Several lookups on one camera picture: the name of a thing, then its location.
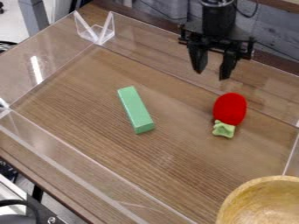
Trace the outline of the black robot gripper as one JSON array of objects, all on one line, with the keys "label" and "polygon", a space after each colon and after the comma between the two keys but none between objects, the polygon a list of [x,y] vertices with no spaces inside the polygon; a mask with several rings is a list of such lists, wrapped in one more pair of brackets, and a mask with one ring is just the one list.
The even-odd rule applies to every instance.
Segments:
[{"label": "black robot gripper", "polygon": [[223,54],[219,67],[219,79],[230,78],[239,59],[250,60],[254,54],[255,38],[237,25],[227,34],[207,34],[202,28],[202,21],[195,20],[181,25],[179,43],[187,45],[191,66],[197,73],[202,73],[209,64],[209,51]]}]

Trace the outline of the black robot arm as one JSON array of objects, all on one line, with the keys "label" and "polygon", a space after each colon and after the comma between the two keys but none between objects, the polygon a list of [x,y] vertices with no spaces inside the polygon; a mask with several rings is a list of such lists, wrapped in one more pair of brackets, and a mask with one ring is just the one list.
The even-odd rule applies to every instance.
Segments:
[{"label": "black robot arm", "polygon": [[191,66],[201,74],[209,65],[209,51],[223,55],[219,79],[230,78],[241,59],[254,55],[255,38],[237,26],[239,0],[201,0],[202,19],[181,25],[179,43],[187,46]]}]

